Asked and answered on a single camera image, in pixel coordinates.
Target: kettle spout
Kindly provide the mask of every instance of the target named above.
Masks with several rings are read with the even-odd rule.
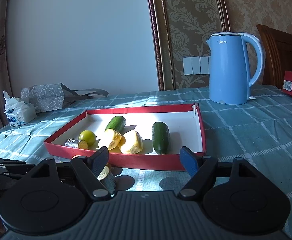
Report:
[[[208,40],[206,40],[206,42],[207,42],[209,48],[211,49],[211,47],[210,47],[210,38]]]

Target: yellow fruit slice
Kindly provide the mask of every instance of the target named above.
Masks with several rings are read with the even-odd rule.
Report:
[[[118,147],[122,153],[136,154],[143,149],[143,139],[138,132],[131,130],[122,136]]]
[[[100,141],[98,142],[98,147],[100,148],[100,147],[106,146],[108,150],[111,150],[118,145],[121,138],[122,138],[122,135],[119,132],[113,129],[107,129],[104,132]]]

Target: gold wall trim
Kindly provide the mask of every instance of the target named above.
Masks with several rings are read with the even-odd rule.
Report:
[[[173,90],[174,70],[164,0],[148,0],[153,30],[159,90]]]
[[[148,0],[159,90],[175,89],[173,53],[165,0]],[[217,0],[221,31],[230,32],[225,0]]]
[[[217,0],[222,32],[231,32],[225,0]]]

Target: table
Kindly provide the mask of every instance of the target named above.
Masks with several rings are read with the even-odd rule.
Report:
[[[27,125],[0,129],[0,158],[37,164],[49,156],[43,141],[87,109],[188,104],[198,102],[204,121],[207,154],[220,161],[247,159],[290,199],[291,213],[284,231],[292,237],[292,97],[273,86],[257,85],[256,100],[222,105],[209,100],[209,88],[188,88],[82,100],[70,107],[41,113]],[[56,162],[67,161],[56,157]],[[186,172],[116,168],[118,189],[174,190],[189,180]],[[223,183],[220,178],[216,183]]]

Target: metal screw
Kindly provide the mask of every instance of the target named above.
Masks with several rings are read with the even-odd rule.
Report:
[[[107,195],[108,195],[108,191],[107,190],[105,190],[105,189],[95,189],[94,191],[93,191],[93,195],[95,196],[95,197],[106,197]]]
[[[194,196],[196,194],[196,191],[193,190],[192,188],[185,188],[185,189],[180,191],[180,194],[183,197],[192,197],[192,196]]]

